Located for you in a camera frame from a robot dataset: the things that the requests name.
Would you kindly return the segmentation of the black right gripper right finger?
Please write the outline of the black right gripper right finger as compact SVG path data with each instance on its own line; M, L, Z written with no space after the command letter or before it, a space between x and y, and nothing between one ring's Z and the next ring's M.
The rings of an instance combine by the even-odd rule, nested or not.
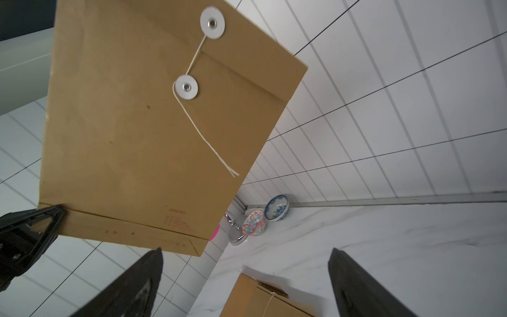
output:
M328 272L340 316L415 315L342 250L332 250Z

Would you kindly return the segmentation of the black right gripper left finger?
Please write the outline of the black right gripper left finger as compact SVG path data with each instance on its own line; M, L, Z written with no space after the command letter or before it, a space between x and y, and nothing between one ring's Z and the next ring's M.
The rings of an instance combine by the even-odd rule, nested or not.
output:
M161 282L162 250L142 256L74 316L150 316Z

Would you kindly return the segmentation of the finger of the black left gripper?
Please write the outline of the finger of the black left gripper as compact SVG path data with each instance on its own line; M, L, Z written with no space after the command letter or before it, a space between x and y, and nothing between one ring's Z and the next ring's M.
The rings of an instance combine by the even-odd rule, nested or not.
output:
M1 290L26 273L57 239L67 215L61 205L1 216Z

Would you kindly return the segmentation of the brown kraft file bags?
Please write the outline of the brown kraft file bags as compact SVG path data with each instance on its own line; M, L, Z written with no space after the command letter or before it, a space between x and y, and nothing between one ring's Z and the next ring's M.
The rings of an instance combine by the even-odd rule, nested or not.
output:
M39 207L202 255L306 71L226 1L58 1Z

